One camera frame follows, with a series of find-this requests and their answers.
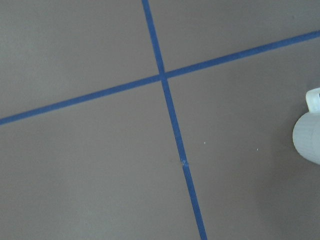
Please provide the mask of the white ribbed HOME mug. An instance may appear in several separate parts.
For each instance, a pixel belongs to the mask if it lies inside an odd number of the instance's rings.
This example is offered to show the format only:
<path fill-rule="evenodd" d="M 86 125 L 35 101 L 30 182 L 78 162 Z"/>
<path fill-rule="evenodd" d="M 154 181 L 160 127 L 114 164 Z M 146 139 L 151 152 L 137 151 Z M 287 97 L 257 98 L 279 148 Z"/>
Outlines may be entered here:
<path fill-rule="evenodd" d="M 305 95 L 308 112 L 296 122 L 292 140 L 296 151 L 306 160 L 320 163 L 320 89 L 309 90 Z"/>

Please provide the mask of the brown paper table cover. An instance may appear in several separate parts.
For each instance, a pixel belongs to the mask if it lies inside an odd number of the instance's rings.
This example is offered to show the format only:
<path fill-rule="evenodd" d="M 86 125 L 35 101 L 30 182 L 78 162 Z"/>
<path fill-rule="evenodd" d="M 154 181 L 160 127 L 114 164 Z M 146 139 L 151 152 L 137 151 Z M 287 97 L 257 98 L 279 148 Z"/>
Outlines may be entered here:
<path fill-rule="evenodd" d="M 3 0 L 3 240 L 317 240 L 292 131 L 317 0 Z"/>

